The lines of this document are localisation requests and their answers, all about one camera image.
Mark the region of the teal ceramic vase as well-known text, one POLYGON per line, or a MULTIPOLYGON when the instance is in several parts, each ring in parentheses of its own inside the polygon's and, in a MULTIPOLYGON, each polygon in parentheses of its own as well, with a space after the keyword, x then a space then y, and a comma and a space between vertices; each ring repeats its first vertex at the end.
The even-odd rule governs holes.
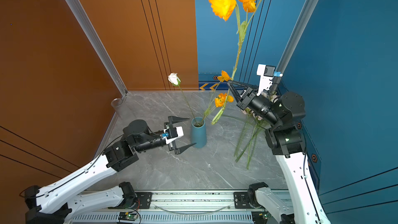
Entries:
POLYGON ((191 121, 191 142, 195 148, 203 148, 207 144, 206 122, 201 117, 195 117, 191 121))

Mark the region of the white rosebud flower stem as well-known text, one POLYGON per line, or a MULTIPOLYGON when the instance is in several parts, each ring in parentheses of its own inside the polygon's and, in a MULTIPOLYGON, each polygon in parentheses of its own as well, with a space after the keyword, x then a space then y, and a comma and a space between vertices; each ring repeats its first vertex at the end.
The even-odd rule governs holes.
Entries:
POLYGON ((182 93, 182 95, 183 95, 183 98, 184 98, 184 101, 185 101, 185 103, 186 103, 186 105, 188 106, 188 108, 189 108, 189 110, 190 110, 190 112, 191 112, 191 115, 192 115, 192 117, 193 117, 193 120, 194 120, 194 123, 195 123, 195 126, 198 126, 198 122, 197 122, 197 120, 196 120, 196 116, 195 116, 195 114, 194 114, 194 112, 193 112, 193 109, 192 109, 192 107, 191 107, 191 105, 190 105, 190 103, 189 103, 189 101, 188 101, 188 98, 186 97, 186 95, 185 95, 185 93, 184 93, 184 91, 183 91, 183 89, 182 89, 182 87, 181 87, 181 80, 180 80, 180 78, 178 77, 178 74, 177 73, 170 73, 169 75, 168 75, 168 81, 174 86, 174 87, 178 87, 178 89, 180 90, 180 92, 182 93))

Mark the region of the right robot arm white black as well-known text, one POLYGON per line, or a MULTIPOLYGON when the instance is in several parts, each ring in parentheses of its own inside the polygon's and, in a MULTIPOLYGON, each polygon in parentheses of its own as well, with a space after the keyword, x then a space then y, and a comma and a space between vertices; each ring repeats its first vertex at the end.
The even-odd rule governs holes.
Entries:
POLYGON ((255 208, 263 208, 280 224, 330 223, 319 200, 308 165, 305 137, 301 120, 305 117, 305 102, 301 95, 288 91, 275 102, 262 95, 256 86, 228 81, 237 106, 250 109, 270 123, 265 138, 282 168, 292 206, 279 199, 265 183, 249 186, 248 197, 255 208))

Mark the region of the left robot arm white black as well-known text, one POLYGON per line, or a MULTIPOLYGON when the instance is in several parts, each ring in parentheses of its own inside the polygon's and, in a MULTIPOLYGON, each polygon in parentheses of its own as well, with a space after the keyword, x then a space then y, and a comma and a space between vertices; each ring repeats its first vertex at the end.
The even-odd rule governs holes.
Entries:
POLYGON ((186 118, 169 116, 164 129, 153 132, 145 120, 133 120, 123 134, 109 144, 91 162, 50 185, 31 186, 24 193, 28 207, 27 224, 64 224, 74 217, 99 209, 130 208, 138 205, 138 196, 129 182, 90 194, 83 191, 139 160, 138 155, 150 149, 168 146, 179 155, 190 146, 177 147, 176 139, 183 137, 182 127, 175 124, 186 118))

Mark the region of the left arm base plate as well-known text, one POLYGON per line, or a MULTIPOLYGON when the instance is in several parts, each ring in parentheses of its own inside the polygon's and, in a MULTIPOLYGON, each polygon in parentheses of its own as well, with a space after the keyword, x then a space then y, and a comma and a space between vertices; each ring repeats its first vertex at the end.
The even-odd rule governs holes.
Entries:
POLYGON ((150 209, 152 196, 152 192, 138 192, 136 193, 136 197, 134 199, 123 200, 118 206, 109 207, 109 209, 150 209))

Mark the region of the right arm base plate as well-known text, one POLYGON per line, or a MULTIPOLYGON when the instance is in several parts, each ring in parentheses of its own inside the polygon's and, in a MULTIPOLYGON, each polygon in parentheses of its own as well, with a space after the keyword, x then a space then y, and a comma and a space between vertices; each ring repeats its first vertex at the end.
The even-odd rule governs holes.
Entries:
POLYGON ((234 206, 236 209, 255 209, 258 208, 252 204, 249 198, 249 194, 246 191, 234 192, 234 206))

